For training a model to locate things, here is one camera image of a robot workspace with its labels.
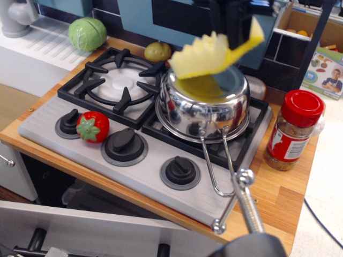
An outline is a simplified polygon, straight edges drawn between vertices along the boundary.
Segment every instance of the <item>burner grate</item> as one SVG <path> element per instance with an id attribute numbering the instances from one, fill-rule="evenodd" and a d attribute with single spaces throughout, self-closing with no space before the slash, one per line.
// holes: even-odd
<path id="1" fill-rule="evenodd" d="M 258 112 L 255 120 L 250 119 L 250 123 L 245 132 L 239 137 L 228 142 L 230 155 L 232 158 L 233 167 L 237 170 L 245 157 L 245 154 L 250 147 L 250 144 L 258 130 L 268 109 L 268 103 L 258 99 L 250 99 L 250 111 Z M 143 124 L 141 131 L 165 143 L 175 146 L 181 150 L 192 153 L 200 158 L 204 157 L 202 145 L 200 143 L 189 142 L 182 140 L 179 137 L 168 131 L 158 120 L 155 113 L 150 115 L 149 119 Z M 212 163 L 228 169 L 227 157 L 222 143 L 208 144 L 207 151 Z"/>
<path id="2" fill-rule="evenodd" d="M 96 73 L 108 73 L 109 71 L 103 67 L 108 63 L 115 63 L 117 69 L 120 69 L 124 63 L 138 65 L 144 69 L 139 72 L 139 76 L 155 77 L 155 85 L 138 81 L 136 85 L 147 92 L 146 95 L 139 99 L 132 100 L 127 87 L 123 88 L 122 97 L 119 101 L 103 99 L 92 90 L 102 85 L 105 82 L 105 78 L 92 79 L 92 75 Z M 115 48 L 109 48 L 93 62 L 86 63 L 85 68 L 81 72 L 57 91 L 57 95 L 64 100 L 88 110 L 99 111 L 109 119 L 138 130 L 141 128 L 146 117 L 154 111 L 155 99 L 159 93 L 161 79 L 166 69 L 164 62 L 153 63 L 147 61 L 130 54 L 130 50 L 128 49 L 120 51 Z M 151 100 L 151 103 L 147 105 L 138 118 L 133 119 L 125 114 L 129 106 L 138 105 L 148 100 Z"/>

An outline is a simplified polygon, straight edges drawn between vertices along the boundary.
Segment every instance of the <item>jar label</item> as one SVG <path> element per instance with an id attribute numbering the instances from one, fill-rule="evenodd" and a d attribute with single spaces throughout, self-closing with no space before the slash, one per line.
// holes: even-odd
<path id="1" fill-rule="evenodd" d="M 310 137 L 292 138 L 284 134 L 275 124 L 267 148 L 270 154 L 283 162 L 294 162 L 301 156 Z"/>

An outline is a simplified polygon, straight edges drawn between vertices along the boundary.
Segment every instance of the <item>sponge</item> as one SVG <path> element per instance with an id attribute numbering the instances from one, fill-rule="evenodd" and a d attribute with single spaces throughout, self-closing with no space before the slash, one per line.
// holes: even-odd
<path id="1" fill-rule="evenodd" d="M 173 53 L 168 62 L 179 79 L 216 74 L 263 41 L 263 30 L 257 19 L 252 17 L 249 39 L 236 49 L 229 49 L 226 35 L 217 35 L 213 31 L 211 36 L 203 35 L 201 39 L 195 38 L 192 45 L 186 44 L 182 51 Z"/>

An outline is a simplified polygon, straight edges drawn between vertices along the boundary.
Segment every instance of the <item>black burner grate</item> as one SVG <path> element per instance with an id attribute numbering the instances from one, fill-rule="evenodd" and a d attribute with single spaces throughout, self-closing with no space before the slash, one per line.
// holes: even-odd
<path id="1" fill-rule="evenodd" d="M 103 65 L 108 63 L 115 63 L 117 69 L 120 69 L 123 63 L 138 65 L 144 68 L 144 71 L 141 71 L 139 76 L 155 77 L 156 83 L 155 85 L 151 85 L 138 81 L 137 86 L 146 91 L 147 94 L 136 100 L 131 99 L 127 87 L 124 87 L 120 101 L 115 102 L 103 99 L 93 93 L 92 90 L 102 85 L 105 82 L 105 78 L 91 79 L 91 76 L 95 73 L 108 73 L 109 71 L 103 67 Z M 155 99 L 159 93 L 161 79 L 165 72 L 166 67 L 164 62 L 153 63 L 147 61 L 130 54 L 128 49 L 120 51 L 115 48 L 109 48 L 93 62 L 86 63 L 85 68 L 81 72 L 58 90 L 57 95 L 64 100 L 88 110 L 99 111 L 105 114 L 109 119 L 138 130 L 146 120 L 146 117 L 154 111 Z M 151 104 L 146 107 L 138 118 L 133 119 L 125 114 L 125 110 L 129 106 L 140 104 L 147 100 L 151 100 Z"/>

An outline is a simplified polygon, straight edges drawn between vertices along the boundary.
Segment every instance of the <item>gray faucet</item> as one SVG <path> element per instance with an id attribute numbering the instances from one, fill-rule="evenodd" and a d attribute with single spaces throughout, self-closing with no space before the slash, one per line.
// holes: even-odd
<path id="1" fill-rule="evenodd" d="M 32 0 L 17 3 L 15 0 L 0 0 L 0 18 L 2 33 L 6 37 L 21 37 L 26 35 L 29 25 L 38 20 L 38 13 Z"/>

